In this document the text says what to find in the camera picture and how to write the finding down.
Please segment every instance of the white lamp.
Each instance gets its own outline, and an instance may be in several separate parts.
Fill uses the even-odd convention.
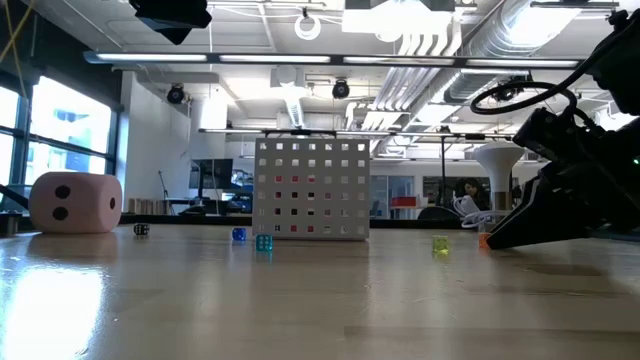
[[[476,160],[489,173],[493,210],[511,210],[509,174],[523,154],[524,149],[521,147],[502,142],[487,144],[475,150]]]

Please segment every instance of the window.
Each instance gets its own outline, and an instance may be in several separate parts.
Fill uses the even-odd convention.
[[[106,153],[111,109],[56,81],[33,87],[31,133]]]
[[[33,185],[37,178],[49,171],[104,174],[105,162],[106,160],[101,157],[30,142],[25,184]]]
[[[18,94],[0,87],[0,125],[10,128],[16,126],[18,99]]]
[[[11,154],[13,153],[13,137],[0,134],[0,184],[9,183],[11,174]]]

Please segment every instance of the mounted camera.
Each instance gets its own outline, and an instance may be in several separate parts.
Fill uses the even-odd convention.
[[[136,17],[174,45],[180,45],[192,29],[211,22],[207,0],[129,0]]]
[[[336,80],[336,84],[333,86],[333,98],[334,99],[346,99],[349,97],[349,85],[347,85],[346,79]]]
[[[173,105],[181,105],[187,99],[187,95],[184,92],[184,84],[173,84],[171,90],[167,93],[167,101]]]

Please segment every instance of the white perforated box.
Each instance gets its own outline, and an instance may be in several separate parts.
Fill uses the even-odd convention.
[[[253,233],[369,237],[369,141],[258,139]]]

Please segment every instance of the orange object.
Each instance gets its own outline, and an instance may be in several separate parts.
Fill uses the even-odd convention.
[[[490,249],[489,244],[487,244],[487,239],[489,239],[490,233],[478,233],[478,247],[480,249]]]

